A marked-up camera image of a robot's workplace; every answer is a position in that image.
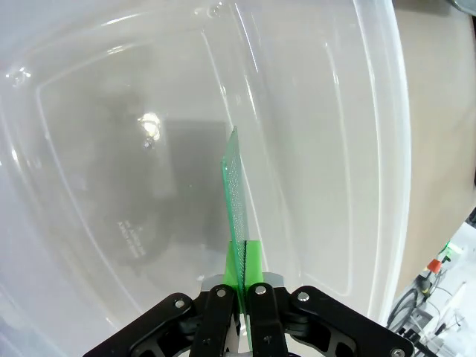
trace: red object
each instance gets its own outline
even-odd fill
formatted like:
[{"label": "red object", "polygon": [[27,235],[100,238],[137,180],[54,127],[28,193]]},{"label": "red object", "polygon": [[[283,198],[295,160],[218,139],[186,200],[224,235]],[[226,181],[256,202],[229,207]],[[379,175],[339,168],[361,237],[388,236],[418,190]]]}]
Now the red object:
[{"label": "red object", "polygon": [[433,259],[431,263],[428,264],[427,268],[436,274],[441,270],[441,262],[439,260]]}]

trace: robotic claw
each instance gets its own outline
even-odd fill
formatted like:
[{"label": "robotic claw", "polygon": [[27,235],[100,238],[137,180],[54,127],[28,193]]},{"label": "robotic claw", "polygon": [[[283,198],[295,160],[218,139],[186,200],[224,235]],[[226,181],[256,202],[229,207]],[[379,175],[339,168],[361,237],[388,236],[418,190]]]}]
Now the robotic claw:
[{"label": "robotic claw", "polygon": [[[175,293],[163,299],[84,357],[236,356],[239,342],[237,292],[220,276],[206,280],[192,300]],[[285,334],[332,357],[411,357],[413,344],[312,286],[293,293],[276,279],[250,286],[245,295],[253,357],[297,356]]]}]

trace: silver bolt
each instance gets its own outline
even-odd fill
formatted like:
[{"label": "silver bolt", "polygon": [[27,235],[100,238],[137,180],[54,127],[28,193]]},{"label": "silver bolt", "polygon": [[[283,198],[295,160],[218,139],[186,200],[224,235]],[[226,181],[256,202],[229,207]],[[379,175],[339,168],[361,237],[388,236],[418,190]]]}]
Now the silver bolt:
[{"label": "silver bolt", "polygon": [[257,286],[254,290],[258,295],[263,295],[266,292],[266,288],[264,286]]},{"label": "silver bolt", "polygon": [[300,292],[297,294],[297,298],[299,301],[302,301],[303,303],[309,300],[309,295],[305,292]]},{"label": "silver bolt", "polygon": [[177,300],[176,301],[176,308],[177,309],[181,309],[182,307],[184,307],[185,303],[183,300]]},{"label": "silver bolt", "polygon": [[392,357],[405,357],[405,352],[403,350],[396,348],[392,350],[391,354]]}]

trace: plastic bin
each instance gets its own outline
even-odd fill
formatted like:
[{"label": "plastic bin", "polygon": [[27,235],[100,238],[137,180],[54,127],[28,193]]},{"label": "plastic bin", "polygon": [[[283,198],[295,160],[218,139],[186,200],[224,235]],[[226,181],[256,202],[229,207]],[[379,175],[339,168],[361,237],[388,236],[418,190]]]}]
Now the plastic bin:
[{"label": "plastic bin", "polygon": [[385,316],[411,157],[391,1],[43,3],[0,15],[3,356],[81,356],[222,273],[233,125],[265,268]]}]

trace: gray round object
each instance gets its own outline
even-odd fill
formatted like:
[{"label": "gray round object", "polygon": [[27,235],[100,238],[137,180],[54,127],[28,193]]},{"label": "gray round object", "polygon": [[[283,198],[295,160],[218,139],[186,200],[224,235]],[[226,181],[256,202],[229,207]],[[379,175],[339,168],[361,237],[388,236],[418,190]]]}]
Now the gray round object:
[{"label": "gray round object", "polygon": [[218,296],[219,298],[223,298],[224,296],[226,295],[226,290],[224,289],[220,289],[218,292],[216,292],[216,296]]},{"label": "gray round object", "polygon": [[258,295],[263,295],[266,292],[266,288],[264,286],[257,286],[254,290]]},{"label": "gray round object", "polygon": [[182,307],[184,307],[185,305],[185,302],[183,300],[177,300],[176,301],[176,308],[177,309],[181,309]]},{"label": "gray round object", "polygon": [[392,350],[391,354],[392,357],[405,357],[405,352],[403,350],[396,348]]},{"label": "gray round object", "polygon": [[297,294],[297,298],[304,303],[309,300],[309,295],[306,292],[300,292]]}]

